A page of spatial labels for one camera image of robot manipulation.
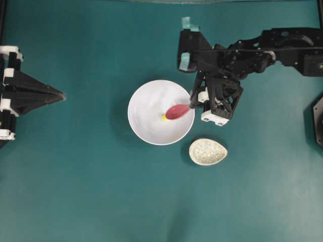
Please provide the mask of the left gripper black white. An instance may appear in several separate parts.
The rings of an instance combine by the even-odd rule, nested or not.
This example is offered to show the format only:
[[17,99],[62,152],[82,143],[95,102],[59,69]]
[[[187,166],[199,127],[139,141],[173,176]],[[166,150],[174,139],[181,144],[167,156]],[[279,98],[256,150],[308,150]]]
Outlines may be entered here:
[[[66,100],[63,92],[19,71],[23,55],[19,47],[1,46],[1,148],[16,138],[17,117],[42,106]],[[13,87],[45,94],[9,97]]]

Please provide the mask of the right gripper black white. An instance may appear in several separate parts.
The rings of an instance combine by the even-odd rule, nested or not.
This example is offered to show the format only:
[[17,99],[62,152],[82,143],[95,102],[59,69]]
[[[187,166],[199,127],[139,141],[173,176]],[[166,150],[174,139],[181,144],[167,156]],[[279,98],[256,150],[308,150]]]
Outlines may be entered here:
[[198,72],[190,93],[190,108],[203,109],[201,120],[224,126],[234,115],[242,95],[240,82],[229,78],[211,77],[205,79],[203,72]]

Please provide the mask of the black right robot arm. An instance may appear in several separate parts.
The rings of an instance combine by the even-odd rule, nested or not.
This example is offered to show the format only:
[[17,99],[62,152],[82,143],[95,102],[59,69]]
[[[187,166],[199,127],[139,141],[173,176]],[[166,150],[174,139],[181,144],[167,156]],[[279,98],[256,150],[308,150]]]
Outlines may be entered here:
[[226,124],[234,114],[243,88],[241,80],[263,73],[277,61],[301,75],[322,77],[322,30],[274,28],[261,35],[239,40],[229,47],[211,46],[201,32],[180,32],[178,58],[189,55],[182,72],[197,73],[190,108],[203,108],[204,121]]

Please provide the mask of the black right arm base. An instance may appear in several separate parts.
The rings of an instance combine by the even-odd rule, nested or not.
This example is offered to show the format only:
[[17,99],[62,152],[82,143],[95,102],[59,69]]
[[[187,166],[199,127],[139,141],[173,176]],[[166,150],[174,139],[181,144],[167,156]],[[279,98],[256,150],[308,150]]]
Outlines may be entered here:
[[308,145],[322,152],[322,93],[303,112],[305,137]]

